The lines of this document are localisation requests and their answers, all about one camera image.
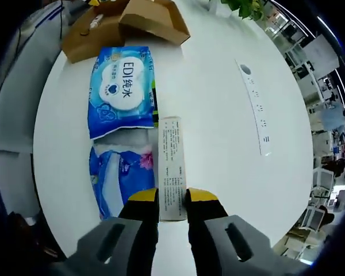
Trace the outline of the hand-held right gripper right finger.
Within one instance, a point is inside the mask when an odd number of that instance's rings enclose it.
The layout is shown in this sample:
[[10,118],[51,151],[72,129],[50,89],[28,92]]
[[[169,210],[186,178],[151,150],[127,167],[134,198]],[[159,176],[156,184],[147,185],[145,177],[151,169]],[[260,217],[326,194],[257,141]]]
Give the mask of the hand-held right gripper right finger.
[[197,275],[272,275],[269,239],[214,194],[189,188],[185,208]]

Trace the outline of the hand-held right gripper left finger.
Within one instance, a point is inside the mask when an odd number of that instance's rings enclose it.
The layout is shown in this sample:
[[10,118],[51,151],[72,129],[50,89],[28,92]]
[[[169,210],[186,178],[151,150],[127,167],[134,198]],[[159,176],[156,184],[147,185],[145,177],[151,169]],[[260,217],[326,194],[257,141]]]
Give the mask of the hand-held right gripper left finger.
[[158,189],[130,196],[118,217],[80,238],[77,275],[151,275],[158,242]]

